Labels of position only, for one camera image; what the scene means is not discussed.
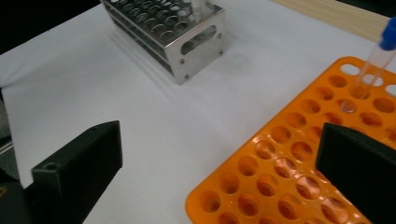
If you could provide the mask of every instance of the blue test tube cap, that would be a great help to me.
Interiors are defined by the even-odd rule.
[[[396,49],[396,17],[389,20],[387,27],[382,33],[382,40],[379,46],[383,50]]]

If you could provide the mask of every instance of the test tube rack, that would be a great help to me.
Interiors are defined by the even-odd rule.
[[[315,169],[325,122],[396,148],[396,75],[385,71],[357,100],[348,89],[363,65],[338,59],[199,184],[186,200],[192,223],[369,224]],[[345,100],[356,105],[354,113],[340,109]]]
[[[224,52],[225,11],[196,13],[191,2],[101,0],[110,18],[181,85]]]

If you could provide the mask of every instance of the white table surface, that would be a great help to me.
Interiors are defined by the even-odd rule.
[[[185,200],[201,181],[336,59],[375,45],[269,1],[217,4],[228,48],[182,86],[102,6],[1,55],[22,184],[86,129],[119,120],[123,167],[84,223],[191,223]]]

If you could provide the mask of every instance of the wooden surface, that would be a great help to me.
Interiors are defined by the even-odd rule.
[[[271,0],[327,22],[352,34],[378,42],[389,18],[335,0]]]

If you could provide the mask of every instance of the metal test tube rack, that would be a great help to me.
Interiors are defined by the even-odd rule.
[[[225,11],[210,1],[199,11],[191,0],[101,2],[111,19],[179,85],[223,54]]]

